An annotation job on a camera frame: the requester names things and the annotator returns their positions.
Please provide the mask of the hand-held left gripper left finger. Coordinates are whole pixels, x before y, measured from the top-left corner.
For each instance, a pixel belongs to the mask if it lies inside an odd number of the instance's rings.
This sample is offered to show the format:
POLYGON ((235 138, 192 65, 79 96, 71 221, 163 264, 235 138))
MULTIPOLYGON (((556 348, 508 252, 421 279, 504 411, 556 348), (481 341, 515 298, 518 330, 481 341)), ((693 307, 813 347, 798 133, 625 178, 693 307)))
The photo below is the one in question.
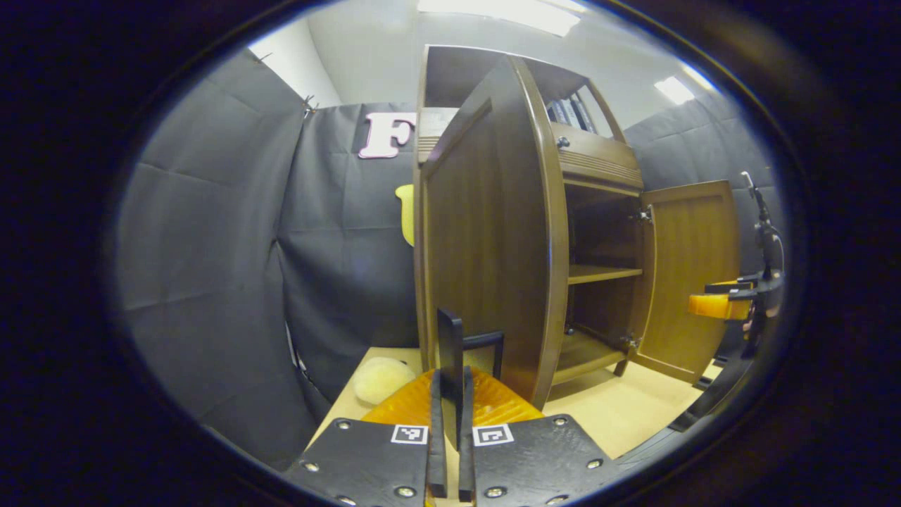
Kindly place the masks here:
POLYGON ((441 392, 434 370, 362 418, 334 418, 286 480, 332 506, 432 506, 447 495, 441 392))

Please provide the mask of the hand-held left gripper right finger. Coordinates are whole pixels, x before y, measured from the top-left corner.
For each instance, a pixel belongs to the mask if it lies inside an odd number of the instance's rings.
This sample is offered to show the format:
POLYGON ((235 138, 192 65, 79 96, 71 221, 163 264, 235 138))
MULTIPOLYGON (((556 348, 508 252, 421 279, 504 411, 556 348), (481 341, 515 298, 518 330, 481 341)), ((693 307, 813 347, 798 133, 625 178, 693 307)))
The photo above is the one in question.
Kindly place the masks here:
POLYGON ((607 487, 620 466, 569 414, 534 415, 496 378, 466 367, 460 500, 475 506, 566 506, 607 487))

